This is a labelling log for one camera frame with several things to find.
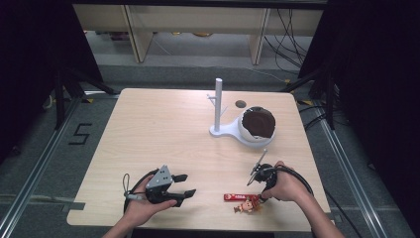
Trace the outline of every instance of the wooden table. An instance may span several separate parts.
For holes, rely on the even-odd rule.
[[[231,231],[310,231],[293,202],[270,199],[254,213],[235,213],[240,202],[225,202],[224,193],[260,193],[264,183],[247,186],[251,169],[263,153],[231,137],[214,138],[214,106],[207,99],[214,91],[125,89],[121,93],[99,142],[75,202],[83,210],[70,210],[71,225],[113,226],[123,214],[123,176],[130,186],[162,165],[173,175],[187,174],[185,182],[168,191],[196,188],[181,207],[152,217],[143,227]],[[283,160],[311,184],[325,212],[330,208],[308,144],[294,98],[289,93],[224,91],[221,123],[232,122],[244,111],[235,105],[262,106],[276,119],[275,137],[266,146],[263,162]]]

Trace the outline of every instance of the human hand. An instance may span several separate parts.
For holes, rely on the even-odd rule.
[[[152,204],[146,199],[146,184],[153,175],[146,177],[134,190],[142,194],[142,200],[130,200],[123,217],[103,236],[103,238],[123,238],[137,226],[145,224],[156,213],[176,205],[176,200],[168,200],[158,204]]]
[[[275,167],[285,167],[285,164],[283,161],[278,161]],[[296,202],[301,195],[308,193],[305,185],[299,179],[288,173],[277,172],[277,183],[271,189],[263,191],[262,198],[275,197],[283,201]]]
[[[158,204],[152,204],[147,200],[144,192],[146,191],[146,184],[152,177],[153,175],[146,177],[134,190],[134,193],[140,192],[143,200],[130,200],[122,217],[122,220],[133,228],[145,224],[156,213],[176,205],[176,200],[168,200]]]

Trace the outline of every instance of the aluminum rail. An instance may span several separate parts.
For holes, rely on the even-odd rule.
[[[324,114],[324,110],[320,107],[316,110],[318,116]],[[389,237],[386,231],[383,228],[383,225],[377,215],[368,195],[366,194],[361,182],[359,181],[358,176],[353,169],[349,158],[344,151],[340,140],[337,137],[337,134],[334,130],[331,130],[326,120],[321,121],[322,128],[324,129],[325,134],[327,135],[328,141],[330,142],[331,147],[336,155],[336,158],[340,164],[340,167],[345,175],[345,178],[352,190],[352,193],[355,197],[356,202],[358,203],[359,208],[361,209],[362,215],[365,218],[367,226],[371,232],[372,237],[377,238],[386,238]]]
[[[0,235],[2,238],[8,238],[11,236],[29,200],[31,199],[32,193],[37,187],[44,171],[46,170],[53,156],[53,153],[61,139],[63,132],[65,131],[68,121],[71,118],[71,115],[73,114],[77,106],[80,104],[80,102],[81,99],[79,98],[73,98],[71,100],[66,110],[67,115],[65,117],[65,120],[62,122],[61,126],[58,129],[54,130],[54,132],[52,133],[52,136],[49,142],[47,143],[47,146],[44,148],[43,153],[41,154],[30,175],[25,181],[25,184],[19,191],[12,205],[9,207],[9,210],[7,211],[6,215],[2,218],[0,223]]]

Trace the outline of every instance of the white vertical pole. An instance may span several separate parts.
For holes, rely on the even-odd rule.
[[[216,78],[216,101],[214,113],[214,131],[220,131],[220,108],[222,107],[222,78]]]

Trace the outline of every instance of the tape mark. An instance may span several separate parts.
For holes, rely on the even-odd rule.
[[[286,83],[286,86],[290,86],[291,85],[291,80],[290,79],[285,79],[284,82]]]
[[[311,100],[297,100],[297,105],[307,105],[307,106],[313,106],[313,102]]]
[[[80,130],[80,128],[82,126],[91,126],[92,123],[80,123],[78,124],[76,131],[74,132],[73,136],[79,136],[79,137],[84,137],[82,142],[69,142],[68,145],[70,146],[81,146],[86,144],[87,138],[89,138],[90,134],[87,133],[78,133],[78,131]]]

